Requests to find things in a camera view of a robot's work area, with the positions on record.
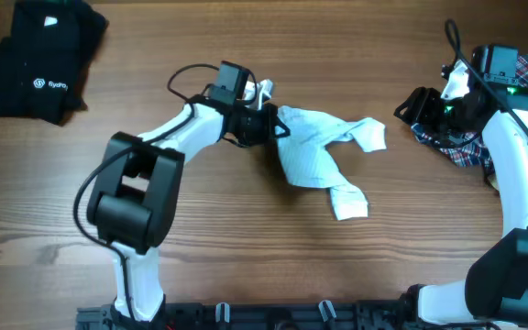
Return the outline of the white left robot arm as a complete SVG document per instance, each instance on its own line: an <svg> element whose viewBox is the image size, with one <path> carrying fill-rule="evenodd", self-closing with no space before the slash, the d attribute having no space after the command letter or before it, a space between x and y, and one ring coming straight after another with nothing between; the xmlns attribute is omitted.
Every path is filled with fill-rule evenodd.
<svg viewBox="0 0 528 330"><path fill-rule="evenodd" d="M159 247L174 221L185 163L220 140L250 148L290 135L270 101L273 81L229 61L215 69L215 81L183 95L167 123L138 136L115 133L77 192L75 208L91 193L86 219L97 230L92 241L112 252L117 289L113 302L78 309L76 328L168 328Z"/></svg>

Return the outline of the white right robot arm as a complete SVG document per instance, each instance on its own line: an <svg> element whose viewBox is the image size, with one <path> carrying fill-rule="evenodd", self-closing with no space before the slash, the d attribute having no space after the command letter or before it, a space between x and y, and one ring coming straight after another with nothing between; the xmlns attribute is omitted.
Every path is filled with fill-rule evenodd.
<svg viewBox="0 0 528 330"><path fill-rule="evenodd" d="M442 92L419 87L395 110L409 126L422 126L432 146L459 147L472 134L489 151L502 207L500 241L463 280L417 285L413 316L435 328L528 327L528 88L519 84L514 47L490 44L461 52L442 75Z"/></svg>

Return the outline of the light blue striped shirt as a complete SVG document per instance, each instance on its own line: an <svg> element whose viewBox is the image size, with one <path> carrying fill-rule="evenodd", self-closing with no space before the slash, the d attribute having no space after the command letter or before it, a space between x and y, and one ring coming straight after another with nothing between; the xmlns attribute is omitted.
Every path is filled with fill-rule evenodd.
<svg viewBox="0 0 528 330"><path fill-rule="evenodd" d="M364 152L385 150L386 126L372 117L347 122L325 112L287 105L279 108L279 119L291 131L277 140L287 182L329 191L339 221L367 217L369 202L365 194L341 173L327 146L354 141Z"/></svg>

